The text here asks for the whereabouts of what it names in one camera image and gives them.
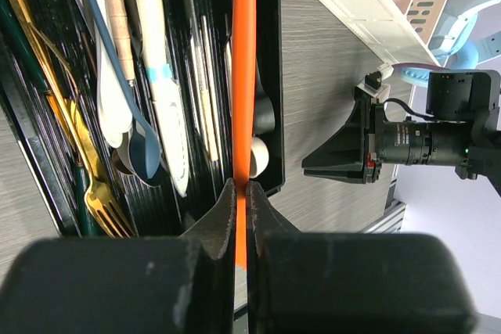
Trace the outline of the steel spoon wooden handle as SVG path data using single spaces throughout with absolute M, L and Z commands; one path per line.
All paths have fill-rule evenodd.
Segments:
M 135 67 L 124 0 L 106 0 L 106 11 L 110 20 L 113 41 L 121 69 L 126 81 L 133 87 L 135 84 Z

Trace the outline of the beige sheathed knife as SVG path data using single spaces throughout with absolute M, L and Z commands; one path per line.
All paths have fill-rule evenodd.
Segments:
M 168 59 L 163 0 L 136 0 L 142 56 L 171 181 L 184 197 L 189 182 L 189 150 L 180 85 Z

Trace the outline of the small white ceramic spoon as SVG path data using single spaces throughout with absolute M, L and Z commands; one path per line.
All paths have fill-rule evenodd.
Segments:
M 108 35 L 112 38 L 110 21 L 106 11 L 106 0 L 96 0 L 103 16 Z M 118 148 L 124 133 L 132 128 L 132 114 L 121 90 L 121 86 L 106 52 L 102 38 L 95 27 L 97 61 L 97 110 L 99 126 L 106 142 L 112 148 Z

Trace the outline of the green handled fork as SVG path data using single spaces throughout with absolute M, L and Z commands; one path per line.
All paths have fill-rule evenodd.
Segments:
M 1 107 L 58 233 L 102 235 L 83 202 L 85 171 L 8 0 L 1 0 Z

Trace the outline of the gold fork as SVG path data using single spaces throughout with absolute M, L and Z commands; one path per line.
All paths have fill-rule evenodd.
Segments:
M 85 191 L 83 199 L 88 212 L 109 236 L 120 238 L 135 236 L 136 232 L 116 201 L 109 182 L 106 179 L 102 180 L 99 178 L 99 172 L 103 169 L 103 164 L 89 131 L 83 123 L 77 103 L 64 98 L 60 91 L 59 82 L 56 79 L 49 53 L 52 52 L 59 60 L 71 84 L 76 87 L 77 84 L 71 73 L 69 63 L 48 37 L 34 25 L 34 19 L 27 0 L 9 0 L 9 3 L 48 80 L 59 111 L 63 116 L 64 123 L 68 128 L 70 137 L 74 140 L 78 155 L 87 172 L 89 186 Z

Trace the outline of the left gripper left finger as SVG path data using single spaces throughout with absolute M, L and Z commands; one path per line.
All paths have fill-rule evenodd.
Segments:
M 184 234 L 45 239 L 1 287 L 4 333 L 230 333 L 236 186 Z

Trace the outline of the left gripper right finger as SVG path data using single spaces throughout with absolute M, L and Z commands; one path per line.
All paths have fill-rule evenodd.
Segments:
M 471 333 L 449 249 L 426 234 L 301 232 L 255 181 L 247 199 L 252 333 Z

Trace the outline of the black utensil tray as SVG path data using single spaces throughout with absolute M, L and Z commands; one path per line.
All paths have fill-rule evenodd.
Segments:
M 1 107 L 61 235 L 179 235 L 218 200 L 232 6 L 1 0 Z

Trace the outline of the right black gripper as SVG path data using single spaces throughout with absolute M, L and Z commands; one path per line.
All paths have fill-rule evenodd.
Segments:
M 304 175 L 365 184 L 384 163 L 454 167 L 459 178 L 484 176 L 499 190 L 499 94 L 494 70 L 431 72 L 424 114 L 393 101 L 409 114 L 401 122 L 387 119 L 384 104 L 363 94 L 345 125 L 302 160 Z

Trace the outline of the beige wooden spoon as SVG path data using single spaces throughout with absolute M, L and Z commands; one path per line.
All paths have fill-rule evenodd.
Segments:
M 259 176 L 269 164 L 267 145 L 257 136 L 252 138 L 250 148 L 250 178 Z

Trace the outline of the orange plastic utensil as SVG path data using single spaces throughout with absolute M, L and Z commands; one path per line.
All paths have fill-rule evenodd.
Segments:
M 254 120 L 256 0 L 233 0 L 232 166 L 237 191 L 236 265 L 247 267 L 246 187 L 250 180 Z

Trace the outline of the blue silicone spoon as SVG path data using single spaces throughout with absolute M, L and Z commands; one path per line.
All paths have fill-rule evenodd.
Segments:
M 113 39 L 108 35 L 103 16 L 96 0 L 88 0 L 95 27 L 98 28 L 106 52 L 117 76 L 121 90 L 132 114 L 132 128 L 124 133 L 120 147 L 116 148 L 122 163 L 145 185 L 160 184 L 162 166 L 160 143 L 150 123 L 138 108 L 131 86 L 126 81 Z

